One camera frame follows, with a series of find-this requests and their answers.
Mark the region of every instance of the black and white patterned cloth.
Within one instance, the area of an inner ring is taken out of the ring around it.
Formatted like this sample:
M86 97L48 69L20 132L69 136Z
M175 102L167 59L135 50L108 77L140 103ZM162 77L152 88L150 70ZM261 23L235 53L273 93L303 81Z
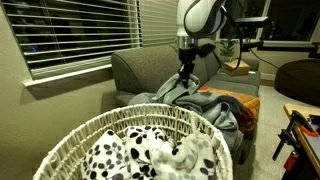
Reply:
M215 179L217 157L211 143L200 132L174 142L158 127L127 127L122 139L108 130L86 153L82 178Z

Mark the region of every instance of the gray blanket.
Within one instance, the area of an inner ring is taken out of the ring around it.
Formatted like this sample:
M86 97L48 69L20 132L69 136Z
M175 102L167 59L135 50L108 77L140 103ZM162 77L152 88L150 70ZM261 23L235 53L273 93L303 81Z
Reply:
M129 105L164 103L194 111L222 132L230 151L232 151L238 130L234 113L240 114L242 104L232 96L214 92L197 92L200 81L194 75L190 76L187 89L178 81L178 78L178 74L172 76L156 94L138 94L129 102Z

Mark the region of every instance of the orange fabric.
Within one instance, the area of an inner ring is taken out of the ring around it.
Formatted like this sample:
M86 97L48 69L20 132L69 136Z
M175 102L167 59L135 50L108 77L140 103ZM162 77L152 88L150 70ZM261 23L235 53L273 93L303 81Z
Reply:
M255 128L259 116L260 99L249 94L242 94L223 89L216 89L208 86L202 86L199 92L216 92L237 98L244 106L240 117L237 117L239 129L242 132L251 131Z

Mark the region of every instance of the window blinds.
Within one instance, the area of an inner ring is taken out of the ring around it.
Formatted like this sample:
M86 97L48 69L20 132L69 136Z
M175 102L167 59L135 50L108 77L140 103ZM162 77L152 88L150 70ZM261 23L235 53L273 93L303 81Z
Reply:
M139 0L138 4L143 47L173 44L178 0Z
M133 0L2 0L2 5L34 79L105 65L111 53L140 47Z

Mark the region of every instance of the wicker laundry basket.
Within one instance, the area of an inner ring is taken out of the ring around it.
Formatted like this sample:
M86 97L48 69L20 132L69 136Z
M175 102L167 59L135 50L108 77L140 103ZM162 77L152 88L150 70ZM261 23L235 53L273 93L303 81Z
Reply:
M80 164L85 153L108 129L119 137L128 126L151 125L161 128L175 140L202 129L212 139L220 140L215 151L218 157L218 179L233 179L232 160L222 133L198 114L165 104L140 104L117 108L101 114L69 133L45 157L33 176L34 180L81 179Z

